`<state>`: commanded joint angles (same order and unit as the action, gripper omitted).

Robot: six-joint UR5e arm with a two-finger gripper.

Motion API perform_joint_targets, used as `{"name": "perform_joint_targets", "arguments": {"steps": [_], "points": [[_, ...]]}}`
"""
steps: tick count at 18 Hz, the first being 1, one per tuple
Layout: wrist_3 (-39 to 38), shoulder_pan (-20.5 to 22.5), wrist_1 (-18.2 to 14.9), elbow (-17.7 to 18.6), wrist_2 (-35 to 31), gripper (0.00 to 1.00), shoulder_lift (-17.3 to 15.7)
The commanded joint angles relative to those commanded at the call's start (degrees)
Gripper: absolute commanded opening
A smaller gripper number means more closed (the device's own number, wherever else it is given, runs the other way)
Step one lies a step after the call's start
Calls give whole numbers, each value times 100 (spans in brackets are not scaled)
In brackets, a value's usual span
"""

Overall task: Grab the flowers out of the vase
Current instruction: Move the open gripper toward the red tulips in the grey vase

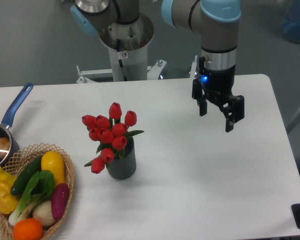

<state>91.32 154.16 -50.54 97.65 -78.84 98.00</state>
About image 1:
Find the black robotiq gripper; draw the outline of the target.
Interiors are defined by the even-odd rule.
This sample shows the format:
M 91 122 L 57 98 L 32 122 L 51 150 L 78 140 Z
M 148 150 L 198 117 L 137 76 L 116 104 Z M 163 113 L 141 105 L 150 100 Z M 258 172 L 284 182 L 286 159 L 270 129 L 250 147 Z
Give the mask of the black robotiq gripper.
M 223 70 L 211 70 L 200 66 L 201 78 L 198 77 L 192 81 L 191 97 L 197 102 L 199 115 L 203 117 L 207 114 L 207 100 L 220 107 L 226 119 L 225 131 L 227 133 L 245 117 L 244 96 L 232 94 L 235 70 L 236 65 Z

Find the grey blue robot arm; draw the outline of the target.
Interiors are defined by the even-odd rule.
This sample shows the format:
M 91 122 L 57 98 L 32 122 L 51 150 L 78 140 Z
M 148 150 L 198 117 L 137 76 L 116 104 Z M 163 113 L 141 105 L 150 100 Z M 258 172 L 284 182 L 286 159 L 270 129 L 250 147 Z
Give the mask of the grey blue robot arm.
M 152 21 L 137 0 L 77 0 L 70 9 L 79 27 L 98 34 L 107 47 L 113 80 L 147 78 L 148 45 L 154 37 Z M 223 113 L 226 132 L 245 116 L 245 99 L 233 95 L 241 3 L 238 0 L 164 0 L 161 16 L 170 26 L 201 37 L 199 77 L 193 79 L 192 98 L 199 114 L 212 103 Z

